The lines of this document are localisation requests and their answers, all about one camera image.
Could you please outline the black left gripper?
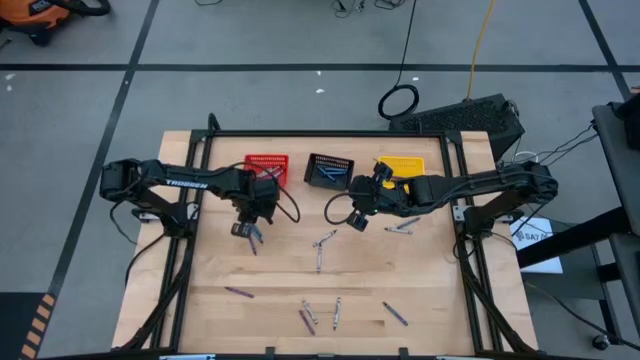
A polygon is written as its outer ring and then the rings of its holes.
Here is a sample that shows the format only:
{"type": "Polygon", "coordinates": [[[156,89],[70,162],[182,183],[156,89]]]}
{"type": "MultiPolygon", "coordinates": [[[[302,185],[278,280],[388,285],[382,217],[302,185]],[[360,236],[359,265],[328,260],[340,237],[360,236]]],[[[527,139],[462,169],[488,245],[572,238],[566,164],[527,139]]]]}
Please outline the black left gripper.
{"type": "Polygon", "coordinates": [[[278,202],[278,184],[273,179],[260,180],[253,172],[241,177],[243,182],[238,194],[232,194],[230,200],[238,212],[237,222],[232,225],[234,236],[249,236],[259,218],[269,225],[278,202]]]}

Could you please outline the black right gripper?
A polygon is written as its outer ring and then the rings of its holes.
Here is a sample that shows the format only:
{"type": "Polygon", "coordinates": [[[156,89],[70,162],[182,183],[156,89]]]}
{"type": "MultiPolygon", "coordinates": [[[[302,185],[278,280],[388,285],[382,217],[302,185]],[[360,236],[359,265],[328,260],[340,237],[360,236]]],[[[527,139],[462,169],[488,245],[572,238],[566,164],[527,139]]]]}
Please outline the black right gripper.
{"type": "Polygon", "coordinates": [[[376,163],[371,176],[357,175],[348,188],[353,211],[348,216],[348,224],[358,231],[367,227],[367,216],[378,213],[398,216],[400,208],[394,199],[394,192],[383,186],[390,180],[393,170],[385,163],[376,163]]]}

